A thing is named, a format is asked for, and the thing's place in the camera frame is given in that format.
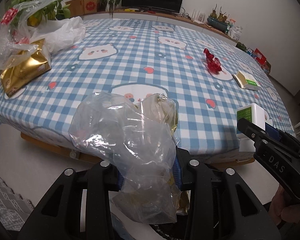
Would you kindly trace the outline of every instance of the gray patterned rug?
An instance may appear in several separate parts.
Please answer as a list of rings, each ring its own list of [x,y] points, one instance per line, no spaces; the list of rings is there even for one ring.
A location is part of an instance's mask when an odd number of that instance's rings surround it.
[[[0,178],[0,222],[7,230],[20,231],[33,209],[30,200],[15,194]]]

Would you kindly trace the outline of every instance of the white plastic bag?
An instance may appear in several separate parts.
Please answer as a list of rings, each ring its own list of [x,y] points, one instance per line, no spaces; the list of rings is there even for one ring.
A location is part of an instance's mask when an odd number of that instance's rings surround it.
[[[57,0],[34,0],[23,2],[9,9],[0,22],[0,69],[4,70],[19,65],[27,60],[37,49],[37,45],[29,44],[31,34],[27,19],[35,12]],[[19,17],[18,26],[11,24]]]
[[[241,26],[233,26],[229,30],[229,36],[231,39],[234,39],[238,41],[240,39],[240,36],[242,34],[243,28]]]
[[[148,224],[176,222],[175,103],[154,94],[137,107],[121,95],[89,95],[78,106],[69,135],[80,151],[109,161],[123,175],[122,190],[112,202],[126,216]]]
[[[85,36],[86,27],[81,17],[75,17],[61,21],[47,21],[47,23],[42,21],[33,30],[30,43],[45,39],[49,52],[56,53],[76,42],[81,42]]]

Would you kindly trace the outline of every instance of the green label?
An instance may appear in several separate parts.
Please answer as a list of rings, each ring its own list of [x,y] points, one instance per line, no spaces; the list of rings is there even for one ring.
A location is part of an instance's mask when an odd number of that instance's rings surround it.
[[[237,121],[239,121],[241,118],[247,119],[249,122],[252,122],[251,107],[237,111]]]
[[[247,82],[249,85],[252,85],[252,86],[258,86],[257,83],[255,83],[255,82],[252,81],[252,80],[246,79],[246,82]]]

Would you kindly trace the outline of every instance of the human hand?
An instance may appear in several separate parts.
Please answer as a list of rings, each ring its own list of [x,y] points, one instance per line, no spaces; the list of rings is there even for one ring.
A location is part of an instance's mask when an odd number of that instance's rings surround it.
[[[269,216],[276,225],[282,220],[296,224],[300,221],[300,204],[288,206],[287,202],[284,198],[284,188],[279,185],[269,208]]]

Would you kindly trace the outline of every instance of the red translucent figurine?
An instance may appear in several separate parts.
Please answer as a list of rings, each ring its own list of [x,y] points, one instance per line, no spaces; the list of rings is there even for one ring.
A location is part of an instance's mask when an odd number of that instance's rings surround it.
[[[204,49],[203,53],[206,54],[207,68],[209,72],[218,74],[222,71],[220,61],[217,57],[214,57],[207,48]]]

